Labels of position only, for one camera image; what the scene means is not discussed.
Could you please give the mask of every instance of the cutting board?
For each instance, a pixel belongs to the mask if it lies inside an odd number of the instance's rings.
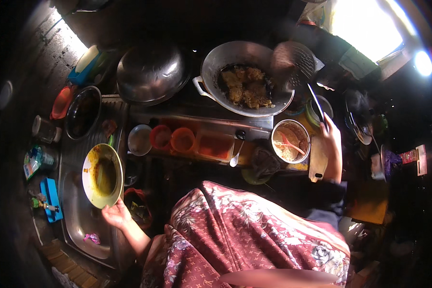
[[[309,163],[309,178],[312,182],[317,182],[323,178],[323,173],[327,169],[328,155],[325,143],[319,135],[311,136],[311,161]]]

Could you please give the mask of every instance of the pan handle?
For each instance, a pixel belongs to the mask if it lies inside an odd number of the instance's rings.
[[[205,91],[203,91],[202,87],[200,86],[200,83],[203,83],[203,79],[201,76],[197,76],[196,78],[192,79],[193,84],[195,85],[195,88],[197,89],[198,93],[200,93],[200,95],[202,96],[208,96],[211,99],[213,99],[214,101],[215,98],[213,97],[213,95],[211,95],[210,93],[207,93]]]

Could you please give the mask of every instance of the dark bowl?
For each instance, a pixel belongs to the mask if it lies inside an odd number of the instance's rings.
[[[66,115],[66,131],[71,139],[87,135],[101,113],[102,96],[95,86],[88,86],[75,97]]]

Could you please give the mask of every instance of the metal pot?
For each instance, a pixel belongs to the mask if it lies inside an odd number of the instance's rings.
[[[175,45],[145,43],[130,49],[118,63],[118,93],[130,104],[159,104],[187,83],[188,70],[184,55]]]
[[[66,132],[73,139],[87,135],[101,114],[102,95],[95,86],[85,87],[70,104],[66,115]]]
[[[86,155],[81,179],[91,204],[99,209],[115,205],[123,190],[123,169],[115,149],[105,143],[93,147]]]
[[[224,108],[248,117],[267,117],[277,115],[285,110],[293,100],[294,90],[282,91],[280,87],[272,93],[272,104],[275,107],[260,107],[251,109],[232,103],[223,94],[217,83],[221,70],[232,64],[254,65],[262,71],[270,71],[270,58],[273,51],[263,45],[246,41],[233,41],[219,45],[211,50],[202,63],[201,76],[193,79],[200,95],[208,96]],[[203,83],[205,92],[199,83]]]
[[[289,161],[289,160],[283,158],[282,155],[277,153],[277,151],[275,150],[274,133],[276,132],[278,127],[286,127],[289,130],[292,130],[294,132],[294,134],[296,134],[296,136],[298,137],[298,140],[300,141],[299,148],[304,151],[305,155],[298,153],[298,155],[296,156],[296,158],[294,158],[293,161]],[[307,132],[307,130],[305,129],[305,127],[302,124],[300,124],[298,121],[292,120],[292,119],[282,120],[279,123],[277,123],[277,125],[272,130],[270,142],[272,144],[272,148],[273,148],[275,154],[280,159],[282,159],[283,161],[290,163],[290,164],[298,164],[298,163],[303,162],[309,156],[309,153],[311,152],[311,138],[309,136],[309,133]]]

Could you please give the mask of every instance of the red fabric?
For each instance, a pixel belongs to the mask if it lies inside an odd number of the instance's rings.
[[[155,237],[142,286],[229,287],[219,275],[274,268],[324,271],[346,284],[349,247],[330,225],[321,228],[252,193],[202,186],[176,204],[165,235]]]

